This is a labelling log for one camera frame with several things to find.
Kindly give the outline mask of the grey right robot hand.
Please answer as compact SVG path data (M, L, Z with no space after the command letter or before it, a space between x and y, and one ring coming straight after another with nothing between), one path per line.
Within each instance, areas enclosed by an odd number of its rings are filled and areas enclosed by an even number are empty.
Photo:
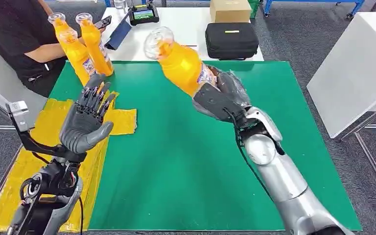
M241 80L230 70L223 71L217 67L207 65L216 76L216 87L230 100L243 108L251 107L251 102Z

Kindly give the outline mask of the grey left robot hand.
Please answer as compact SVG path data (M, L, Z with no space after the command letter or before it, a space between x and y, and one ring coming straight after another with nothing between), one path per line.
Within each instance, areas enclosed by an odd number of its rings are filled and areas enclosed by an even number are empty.
M97 73L90 76L62 125L59 135L61 144L76 154L94 148L113 129L113 122L105 121L104 116L116 95L110 93L104 99L111 85L105 82L105 78L105 75Z

